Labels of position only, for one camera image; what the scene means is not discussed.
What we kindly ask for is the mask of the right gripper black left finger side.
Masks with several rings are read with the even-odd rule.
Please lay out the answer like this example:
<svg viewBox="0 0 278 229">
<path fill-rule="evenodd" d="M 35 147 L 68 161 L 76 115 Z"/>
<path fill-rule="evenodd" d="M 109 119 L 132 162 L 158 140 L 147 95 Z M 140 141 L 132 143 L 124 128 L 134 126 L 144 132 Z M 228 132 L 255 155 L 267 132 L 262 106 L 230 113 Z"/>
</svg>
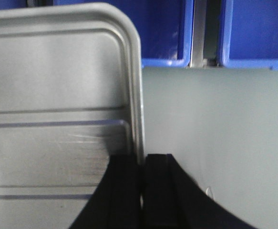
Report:
<svg viewBox="0 0 278 229">
<path fill-rule="evenodd" d="M 137 229 L 140 226 L 140 209 L 136 156 L 110 156 L 101 182 L 70 228 Z"/>
</svg>

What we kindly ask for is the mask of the right gripper black right finger side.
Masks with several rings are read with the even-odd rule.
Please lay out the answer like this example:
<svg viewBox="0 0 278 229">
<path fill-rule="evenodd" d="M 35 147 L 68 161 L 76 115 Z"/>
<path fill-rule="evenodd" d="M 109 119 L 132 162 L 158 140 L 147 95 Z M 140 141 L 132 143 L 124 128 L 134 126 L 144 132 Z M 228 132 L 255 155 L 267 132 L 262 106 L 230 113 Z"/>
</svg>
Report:
<svg viewBox="0 0 278 229">
<path fill-rule="evenodd" d="M 145 229 L 253 228 L 207 196 L 172 154 L 149 154 L 144 175 Z"/>
</svg>

